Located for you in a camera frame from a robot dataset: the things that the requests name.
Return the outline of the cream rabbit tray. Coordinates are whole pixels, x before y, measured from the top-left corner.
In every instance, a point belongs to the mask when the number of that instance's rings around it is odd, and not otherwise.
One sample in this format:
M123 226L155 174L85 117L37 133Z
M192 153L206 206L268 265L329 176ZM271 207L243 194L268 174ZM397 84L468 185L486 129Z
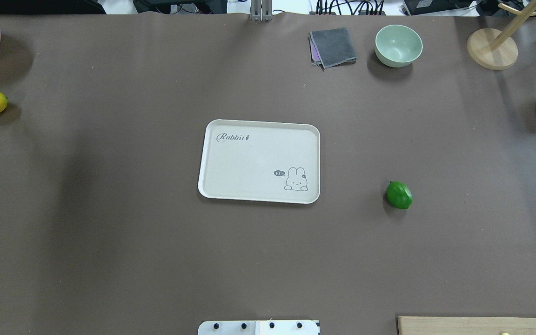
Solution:
M314 203L321 194L321 134L309 124L211 121L198 191L209 199Z

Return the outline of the grey folded cloth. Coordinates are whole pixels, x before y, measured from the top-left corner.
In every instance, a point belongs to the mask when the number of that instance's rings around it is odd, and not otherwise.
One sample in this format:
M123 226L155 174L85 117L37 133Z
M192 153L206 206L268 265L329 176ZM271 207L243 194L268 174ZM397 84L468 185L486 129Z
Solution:
M311 61L316 66L331 68L355 63L357 55L348 28L310 31Z

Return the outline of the green bowl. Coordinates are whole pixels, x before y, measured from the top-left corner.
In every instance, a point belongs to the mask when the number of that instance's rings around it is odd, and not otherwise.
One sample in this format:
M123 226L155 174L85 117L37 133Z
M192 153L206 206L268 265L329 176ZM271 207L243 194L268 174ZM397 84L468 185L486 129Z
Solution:
M400 68L408 66L423 52L419 34L404 25L388 25L381 28L375 37L375 54L386 66Z

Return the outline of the green lime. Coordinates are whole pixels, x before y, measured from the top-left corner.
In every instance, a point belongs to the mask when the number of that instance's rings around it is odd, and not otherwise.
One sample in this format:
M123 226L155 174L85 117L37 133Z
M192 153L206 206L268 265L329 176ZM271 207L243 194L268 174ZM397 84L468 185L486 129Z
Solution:
M391 181L386 189L386 197L395 208L406 210L413 202L413 195L408 186L400 181Z

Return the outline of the wooden cutting board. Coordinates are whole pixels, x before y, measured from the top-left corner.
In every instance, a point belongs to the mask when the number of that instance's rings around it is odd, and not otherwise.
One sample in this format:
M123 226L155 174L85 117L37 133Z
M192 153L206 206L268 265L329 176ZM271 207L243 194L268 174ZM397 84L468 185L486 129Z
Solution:
M536 318L399 316L400 335L536 335Z

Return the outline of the wooden mug tree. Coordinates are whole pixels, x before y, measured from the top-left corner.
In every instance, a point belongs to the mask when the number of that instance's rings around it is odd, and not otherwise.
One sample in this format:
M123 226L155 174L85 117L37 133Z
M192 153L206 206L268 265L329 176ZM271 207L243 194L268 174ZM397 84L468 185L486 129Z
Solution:
M481 28L473 32L467 40L470 57L479 65L491 70L505 70L517 60L518 48L511 35L531 16L536 16L536 0L531 0L522 11L500 3L501 9L515 15L514 19L500 31L495 28Z

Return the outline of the aluminium frame post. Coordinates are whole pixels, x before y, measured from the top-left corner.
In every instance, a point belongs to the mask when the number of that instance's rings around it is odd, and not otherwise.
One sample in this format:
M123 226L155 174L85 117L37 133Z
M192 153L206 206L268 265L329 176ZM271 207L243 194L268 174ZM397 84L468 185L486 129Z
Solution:
M272 21L273 9L272 0L251 0L250 19L251 21Z

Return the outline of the white pole base plate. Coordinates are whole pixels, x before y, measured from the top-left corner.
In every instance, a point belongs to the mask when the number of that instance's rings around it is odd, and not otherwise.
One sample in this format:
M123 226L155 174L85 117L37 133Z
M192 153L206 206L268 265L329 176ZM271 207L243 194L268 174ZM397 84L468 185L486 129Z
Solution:
M206 321L198 335L319 335L321 327L314 320L223 320Z

